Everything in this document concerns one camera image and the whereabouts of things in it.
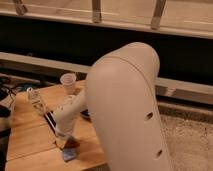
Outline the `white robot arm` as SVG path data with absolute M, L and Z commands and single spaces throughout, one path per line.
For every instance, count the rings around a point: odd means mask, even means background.
M 173 171 L 155 95 L 160 62 L 134 42 L 92 65 L 85 88 L 53 113 L 56 134 L 72 135 L 74 115 L 88 110 L 111 171 Z

